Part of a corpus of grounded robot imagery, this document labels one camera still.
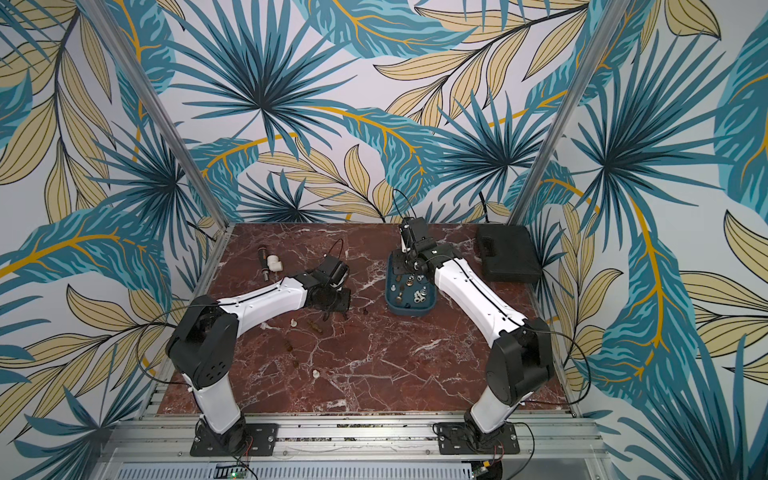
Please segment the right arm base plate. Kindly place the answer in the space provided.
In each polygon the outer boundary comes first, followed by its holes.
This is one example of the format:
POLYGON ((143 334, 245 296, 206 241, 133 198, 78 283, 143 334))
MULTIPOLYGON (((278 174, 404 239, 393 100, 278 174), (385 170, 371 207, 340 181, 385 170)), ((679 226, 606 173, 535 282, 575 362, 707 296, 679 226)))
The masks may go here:
POLYGON ((515 427, 505 423, 490 433, 476 430, 466 422, 432 425, 441 455, 513 455, 520 452, 515 427))

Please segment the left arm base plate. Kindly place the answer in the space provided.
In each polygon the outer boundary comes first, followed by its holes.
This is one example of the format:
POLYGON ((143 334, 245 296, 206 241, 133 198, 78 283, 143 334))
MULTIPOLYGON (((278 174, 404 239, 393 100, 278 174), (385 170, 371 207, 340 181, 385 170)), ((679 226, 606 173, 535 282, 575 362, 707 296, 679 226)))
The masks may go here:
POLYGON ((270 457, 277 433, 277 424, 240 422, 227 432, 218 434, 201 419, 195 427, 190 456, 270 457))

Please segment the teal plastic storage box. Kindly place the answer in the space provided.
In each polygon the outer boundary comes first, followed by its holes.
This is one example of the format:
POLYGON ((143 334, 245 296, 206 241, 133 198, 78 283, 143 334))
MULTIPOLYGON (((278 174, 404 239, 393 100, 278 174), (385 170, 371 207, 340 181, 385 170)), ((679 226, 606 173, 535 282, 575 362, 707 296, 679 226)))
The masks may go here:
POLYGON ((395 315, 421 317, 437 304, 438 292, 432 282, 406 265, 403 252, 393 250, 387 262, 385 302, 395 315))

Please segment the white pipe elbow fitting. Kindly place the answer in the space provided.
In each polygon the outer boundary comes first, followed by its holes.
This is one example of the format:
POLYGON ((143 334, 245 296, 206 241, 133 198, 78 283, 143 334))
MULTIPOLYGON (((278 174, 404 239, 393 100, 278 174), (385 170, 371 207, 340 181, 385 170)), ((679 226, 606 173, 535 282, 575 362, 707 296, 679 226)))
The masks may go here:
POLYGON ((267 267, 271 272, 281 272, 284 269, 283 263, 277 255, 267 256, 267 267))

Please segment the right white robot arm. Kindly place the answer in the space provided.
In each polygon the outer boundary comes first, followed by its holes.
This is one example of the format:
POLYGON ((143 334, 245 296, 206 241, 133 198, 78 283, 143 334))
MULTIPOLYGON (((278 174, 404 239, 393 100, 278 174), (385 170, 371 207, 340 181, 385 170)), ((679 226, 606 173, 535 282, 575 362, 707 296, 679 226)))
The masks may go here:
POLYGON ((447 243, 437 242, 426 221, 406 216, 399 225, 407 272, 422 275, 455 302, 486 340, 486 388, 465 414, 479 441, 501 431, 518 405, 555 374, 551 330, 502 300, 447 243))

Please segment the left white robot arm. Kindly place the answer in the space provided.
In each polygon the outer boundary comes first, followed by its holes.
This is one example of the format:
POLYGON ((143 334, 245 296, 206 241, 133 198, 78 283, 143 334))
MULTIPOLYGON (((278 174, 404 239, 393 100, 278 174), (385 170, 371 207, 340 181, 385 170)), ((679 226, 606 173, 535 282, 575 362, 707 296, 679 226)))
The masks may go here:
POLYGON ((202 414, 204 425, 219 437, 244 432, 244 417, 229 380, 238 339, 284 313, 311 309, 344 313, 351 291, 345 286, 349 267, 326 255, 320 264, 239 296, 194 299, 166 346, 202 414))

